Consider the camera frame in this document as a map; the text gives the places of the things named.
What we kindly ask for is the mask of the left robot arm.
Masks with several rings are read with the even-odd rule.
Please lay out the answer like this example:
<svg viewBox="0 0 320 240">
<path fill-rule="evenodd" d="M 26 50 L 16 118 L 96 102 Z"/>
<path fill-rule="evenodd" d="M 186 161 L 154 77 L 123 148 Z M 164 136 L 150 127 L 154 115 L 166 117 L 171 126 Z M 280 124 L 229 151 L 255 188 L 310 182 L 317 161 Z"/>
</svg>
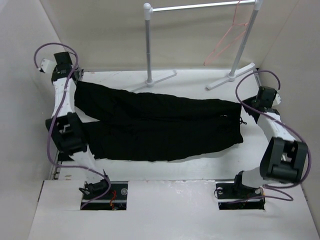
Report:
<svg viewBox="0 0 320 240">
<path fill-rule="evenodd" d="M 45 124 L 49 139 L 58 151 L 76 162 L 76 168 L 86 173 L 84 187 L 79 188 L 83 198 L 90 200 L 108 199 L 112 186 L 106 172 L 98 168 L 88 141 L 83 123 L 75 110 L 75 92 L 81 71 L 74 68 L 71 53 L 68 51 L 54 54 L 56 65 L 51 81 L 54 86 L 54 110 Z"/>
</svg>

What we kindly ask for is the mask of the black trousers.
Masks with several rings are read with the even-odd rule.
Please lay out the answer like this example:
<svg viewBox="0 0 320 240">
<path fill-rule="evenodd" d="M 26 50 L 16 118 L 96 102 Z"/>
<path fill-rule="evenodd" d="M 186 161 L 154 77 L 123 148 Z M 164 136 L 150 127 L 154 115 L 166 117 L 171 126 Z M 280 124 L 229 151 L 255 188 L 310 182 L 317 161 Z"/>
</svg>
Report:
<svg viewBox="0 0 320 240">
<path fill-rule="evenodd" d="M 239 103 L 134 93 L 79 82 L 75 106 L 96 159 L 175 161 L 217 153 L 243 142 Z"/>
</svg>

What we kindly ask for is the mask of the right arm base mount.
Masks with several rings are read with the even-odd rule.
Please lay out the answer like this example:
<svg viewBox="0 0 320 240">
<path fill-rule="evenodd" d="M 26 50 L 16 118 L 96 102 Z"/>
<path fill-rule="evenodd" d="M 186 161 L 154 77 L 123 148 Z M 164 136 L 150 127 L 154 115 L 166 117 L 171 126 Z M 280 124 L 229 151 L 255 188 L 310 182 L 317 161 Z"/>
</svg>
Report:
<svg viewBox="0 0 320 240">
<path fill-rule="evenodd" d="M 261 188 L 236 186 L 233 180 L 215 182 L 219 210 L 264 210 L 263 193 Z"/>
</svg>

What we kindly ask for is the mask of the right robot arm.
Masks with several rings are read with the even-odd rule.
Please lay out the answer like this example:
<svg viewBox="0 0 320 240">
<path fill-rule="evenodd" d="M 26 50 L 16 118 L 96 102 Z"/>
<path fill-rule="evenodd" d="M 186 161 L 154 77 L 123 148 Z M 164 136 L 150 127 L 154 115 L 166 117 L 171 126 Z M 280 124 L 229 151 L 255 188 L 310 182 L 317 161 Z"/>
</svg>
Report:
<svg viewBox="0 0 320 240">
<path fill-rule="evenodd" d="M 262 129 L 268 146 L 259 167 L 241 171 L 235 176 L 231 190 L 238 198 L 262 186 L 281 183 L 295 187 L 302 182 L 309 149 L 281 122 L 280 113 L 273 108 L 277 93 L 274 88 L 260 86 L 256 96 L 241 102 L 244 110 Z"/>
</svg>

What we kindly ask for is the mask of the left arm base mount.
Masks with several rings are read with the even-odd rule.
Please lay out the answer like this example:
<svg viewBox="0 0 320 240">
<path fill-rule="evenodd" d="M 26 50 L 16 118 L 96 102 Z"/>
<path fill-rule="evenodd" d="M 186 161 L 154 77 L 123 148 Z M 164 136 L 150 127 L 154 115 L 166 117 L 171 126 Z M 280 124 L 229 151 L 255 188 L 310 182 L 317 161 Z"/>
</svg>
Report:
<svg viewBox="0 0 320 240">
<path fill-rule="evenodd" d="M 100 185 L 94 188 L 85 183 L 84 187 L 79 188 L 82 193 L 80 209 L 83 211 L 125 211 L 127 209 L 128 187 L 128 181 L 112 181 L 108 193 L 93 200 L 93 198 L 102 195 L 107 187 Z"/>
</svg>

